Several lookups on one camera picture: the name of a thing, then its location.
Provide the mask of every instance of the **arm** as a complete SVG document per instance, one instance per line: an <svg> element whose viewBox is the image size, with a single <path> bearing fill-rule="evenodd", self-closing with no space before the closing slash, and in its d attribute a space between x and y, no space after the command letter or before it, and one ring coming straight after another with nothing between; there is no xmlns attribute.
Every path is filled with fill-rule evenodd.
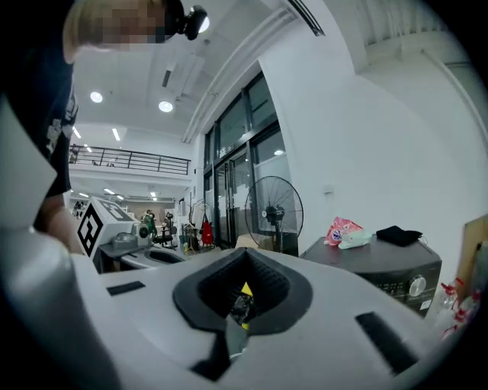
<svg viewBox="0 0 488 390"><path fill-rule="evenodd" d="M38 228L60 240L72 253L83 254L76 240L76 220L65 207L63 195L44 200L37 217Z"/></svg>

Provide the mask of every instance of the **balcony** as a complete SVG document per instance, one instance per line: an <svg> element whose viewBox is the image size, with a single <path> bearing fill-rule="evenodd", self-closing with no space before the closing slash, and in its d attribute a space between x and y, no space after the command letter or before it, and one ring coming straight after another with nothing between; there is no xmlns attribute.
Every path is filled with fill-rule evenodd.
<svg viewBox="0 0 488 390"><path fill-rule="evenodd" d="M191 185L190 160L132 150L84 147L69 149L69 176L169 186Z"/></svg>
<svg viewBox="0 0 488 390"><path fill-rule="evenodd" d="M86 148L72 145L69 149L69 163L188 176L190 160L167 155L133 152L131 150Z"/></svg>

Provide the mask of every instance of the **black slot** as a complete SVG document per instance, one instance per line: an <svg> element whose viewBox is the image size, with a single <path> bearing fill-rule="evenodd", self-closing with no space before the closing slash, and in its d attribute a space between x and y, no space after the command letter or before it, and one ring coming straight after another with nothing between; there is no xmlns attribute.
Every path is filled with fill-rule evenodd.
<svg viewBox="0 0 488 390"><path fill-rule="evenodd" d="M141 282L130 282L126 284L120 284L119 286L107 287L107 291L111 296L118 296L119 294L129 293L135 289L142 289L146 287Z"/></svg>
<svg viewBox="0 0 488 390"><path fill-rule="evenodd" d="M168 86L168 81L169 81L169 76L170 76L170 75L171 75L171 71L167 70L167 71L165 72L165 78L164 78L164 80L162 81L162 86L163 86L164 88L166 88L166 87Z"/></svg>
<svg viewBox="0 0 488 390"><path fill-rule="evenodd" d="M380 351L395 375L417 362L417 358L402 343L400 337L376 313L358 315L356 321Z"/></svg>

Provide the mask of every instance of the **black t-shirt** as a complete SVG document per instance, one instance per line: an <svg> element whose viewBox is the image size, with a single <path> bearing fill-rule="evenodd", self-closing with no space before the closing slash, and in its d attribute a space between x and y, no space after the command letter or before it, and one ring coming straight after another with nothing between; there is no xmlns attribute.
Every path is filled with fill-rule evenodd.
<svg viewBox="0 0 488 390"><path fill-rule="evenodd" d="M74 1L55 2L55 6L41 3L43 9L31 9L32 18L24 24L27 31L23 35L30 33L31 39L18 41L12 48L6 91L19 122L57 172L47 194L51 197L71 188L69 140L78 104L73 65L63 55L63 26Z"/></svg>

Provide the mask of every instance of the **black rubber pad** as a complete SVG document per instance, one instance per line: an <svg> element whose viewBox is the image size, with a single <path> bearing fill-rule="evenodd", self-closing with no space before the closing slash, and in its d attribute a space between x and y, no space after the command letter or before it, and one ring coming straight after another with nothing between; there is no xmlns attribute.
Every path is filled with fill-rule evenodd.
<svg viewBox="0 0 488 390"><path fill-rule="evenodd" d="M246 282L256 313L249 322L249 336L288 330L312 303L312 286L301 273L244 248L181 280L173 300L193 328L223 333L226 316Z"/></svg>
<svg viewBox="0 0 488 390"><path fill-rule="evenodd" d="M356 321L380 351L395 375L400 374L417 362L418 359L402 343L398 334L376 313L358 315Z"/></svg>
<svg viewBox="0 0 488 390"><path fill-rule="evenodd" d="M142 289L146 287L141 282L130 282L126 284L120 284L119 286L107 287L107 291L111 296L118 296L119 294L129 293L135 289Z"/></svg>

